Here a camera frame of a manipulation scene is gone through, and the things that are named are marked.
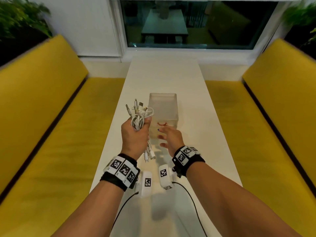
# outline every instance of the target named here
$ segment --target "window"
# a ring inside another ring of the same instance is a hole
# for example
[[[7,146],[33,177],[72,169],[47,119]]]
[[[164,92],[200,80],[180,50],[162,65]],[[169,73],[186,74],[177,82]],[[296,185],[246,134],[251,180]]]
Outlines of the window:
[[[128,47],[252,50],[278,2],[121,0]]]

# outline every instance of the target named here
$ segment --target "window frame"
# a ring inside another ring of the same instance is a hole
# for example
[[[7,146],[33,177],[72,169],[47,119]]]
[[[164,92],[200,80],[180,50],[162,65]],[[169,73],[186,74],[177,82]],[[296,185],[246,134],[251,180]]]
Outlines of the window frame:
[[[264,51],[282,21],[282,15],[290,1],[279,1],[253,50],[236,49],[181,49],[128,47],[120,0],[110,0],[114,12],[121,61],[130,62],[134,56],[173,55],[197,58],[199,64],[252,65]]]

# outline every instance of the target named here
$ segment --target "clear plastic box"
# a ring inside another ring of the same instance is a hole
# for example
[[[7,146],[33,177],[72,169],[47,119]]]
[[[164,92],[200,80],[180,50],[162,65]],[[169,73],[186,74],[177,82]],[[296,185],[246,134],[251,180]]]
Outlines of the clear plastic box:
[[[178,102],[174,93],[150,93],[148,107],[154,109],[154,115],[150,124],[149,133],[161,134],[158,129],[170,125],[178,127]]]

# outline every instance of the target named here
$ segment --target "white cable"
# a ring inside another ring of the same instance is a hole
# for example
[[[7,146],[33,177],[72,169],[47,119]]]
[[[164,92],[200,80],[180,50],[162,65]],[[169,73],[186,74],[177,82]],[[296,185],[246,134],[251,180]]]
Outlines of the white cable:
[[[131,111],[128,107],[128,105],[125,105],[127,108],[127,112],[130,115],[131,119],[131,125],[132,127],[134,127],[137,131],[139,131],[145,123],[145,119],[153,116],[154,115],[154,110],[151,107],[143,107],[143,103],[139,103],[139,105],[137,104],[137,100],[135,99],[135,103],[134,103],[134,107],[132,108],[132,110],[135,110],[135,115],[132,116]],[[155,154],[152,151],[152,147],[151,144],[149,143],[149,141],[147,142],[147,149],[144,152],[144,159],[145,162],[148,162],[148,157],[150,159],[155,159]]]

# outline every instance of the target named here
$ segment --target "black wire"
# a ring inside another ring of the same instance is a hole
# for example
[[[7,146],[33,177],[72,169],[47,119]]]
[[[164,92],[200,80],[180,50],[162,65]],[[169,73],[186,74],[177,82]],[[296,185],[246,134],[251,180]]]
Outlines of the black wire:
[[[185,189],[185,191],[186,191],[186,192],[188,193],[188,195],[190,196],[190,198],[191,198],[191,200],[192,200],[192,202],[193,202],[194,208],[195,208],[195,212],[197,213],[197,208],[196,208],[195,203],[194,203],[194,201],[193,201],[193,199],[192,199],[192,196],[190,195],[190,193],[188,192],[188,190],[187,190],[183,185],[181,185],[181,184],[178,183],[178,182],[174,182],[174,181],[173,181],[172,183],[178,184],[178,185],[182,186],[182,187]],[[199,222],[200,222],[200,225],[201,225],[201,227],[202,227],[202,229],[203,229],[203,231],[204,231],[205,236],[207,237],[207,234],[206,234],[206,232],[205,232],[205,230],[204,230],[204,228],[203,228],[203,225],[202,225],[202,223],[201,223],[201,221],[200,221],[200,217],[198,216],[198,213],[197,213],[197,218],[198,218],[198,220],[199,220]]]
[[[115,225],[115,222],[116,222],[116,220],[118,219],[118,216],[119,216],[119,214],[121,213],[121,211],[122,211],[124,205],[125,205],[134,195],[137,195],[137,194],[138,194],[138,191],[137,191],[135,194],[131,195],[131,196],[125,201],[125,203],[123,204],[123,206],[122,206],[121,209],[119,210],[119,212],[118,212],[118,214],[117,214],[117,216],[116,216],[116,218],[115,218],[115,220],[114,220],[112,229],[113,229],[113,227],[114,227],[114,225]]]

